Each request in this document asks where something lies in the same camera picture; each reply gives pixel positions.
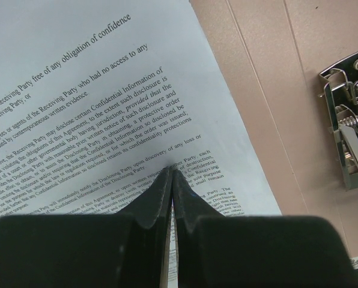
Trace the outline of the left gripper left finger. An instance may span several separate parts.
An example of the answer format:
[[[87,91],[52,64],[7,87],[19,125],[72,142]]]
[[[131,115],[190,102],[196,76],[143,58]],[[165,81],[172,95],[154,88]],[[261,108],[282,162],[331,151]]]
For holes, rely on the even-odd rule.
[[[115,214],[0,218],[0,287],[166,287],[172,170]]]

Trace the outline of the pink file folder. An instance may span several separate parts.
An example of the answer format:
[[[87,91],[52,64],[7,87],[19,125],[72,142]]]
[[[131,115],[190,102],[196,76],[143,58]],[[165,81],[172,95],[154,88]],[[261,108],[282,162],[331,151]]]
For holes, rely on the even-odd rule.
[[[358,51],[358,1],[192,1],[284,214],[328,219],[358,256],[319,73]]]

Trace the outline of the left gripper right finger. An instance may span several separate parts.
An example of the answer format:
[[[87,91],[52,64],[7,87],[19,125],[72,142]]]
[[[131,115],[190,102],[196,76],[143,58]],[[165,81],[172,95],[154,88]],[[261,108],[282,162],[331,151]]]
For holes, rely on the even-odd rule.
[[[352,287],[340,236],[311,216],[226,217],[173,173],[180,287]]]

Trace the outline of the printed paper sheet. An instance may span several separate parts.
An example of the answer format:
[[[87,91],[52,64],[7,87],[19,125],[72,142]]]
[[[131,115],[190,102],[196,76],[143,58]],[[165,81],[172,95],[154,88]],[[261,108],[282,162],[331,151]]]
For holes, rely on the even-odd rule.
[[[0,1],[0,218],[115,214],[165,168],[223,216],[280,214],[190,2]]]

